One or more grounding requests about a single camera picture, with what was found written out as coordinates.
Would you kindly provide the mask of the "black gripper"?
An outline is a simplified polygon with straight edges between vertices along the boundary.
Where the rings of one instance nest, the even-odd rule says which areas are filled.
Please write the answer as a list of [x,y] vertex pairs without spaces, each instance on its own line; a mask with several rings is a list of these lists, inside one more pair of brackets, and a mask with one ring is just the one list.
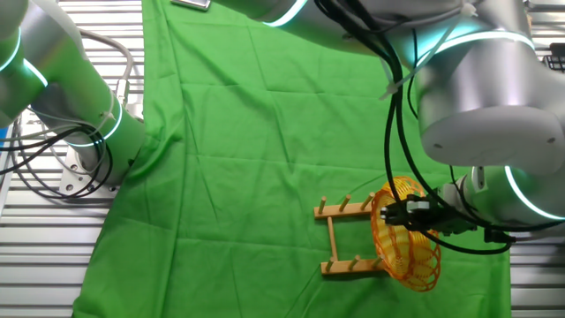
[[395,204],[382,207],[380,214],[385,225],[407,225],[411,231],[437,231],[450,236],[478,228],[476,224],[466,221],[455,208],[445,208],[433,198],[415,194],[409,194]]

